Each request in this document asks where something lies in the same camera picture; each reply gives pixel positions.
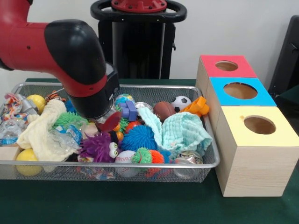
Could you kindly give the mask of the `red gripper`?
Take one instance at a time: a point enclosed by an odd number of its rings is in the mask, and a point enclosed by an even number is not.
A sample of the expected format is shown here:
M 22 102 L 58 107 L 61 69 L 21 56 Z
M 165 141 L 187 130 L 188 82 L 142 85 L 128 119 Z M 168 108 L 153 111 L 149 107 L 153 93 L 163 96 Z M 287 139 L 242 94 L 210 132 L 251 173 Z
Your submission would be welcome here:
M 108 111 L 104 116 L 95 120 L 95 125 L 100 131 L 109 132 L 111 142 L 117 142 L 117 134 L 112 131 L 118 126 L 121 120 L 121 112 L 119 111 Z

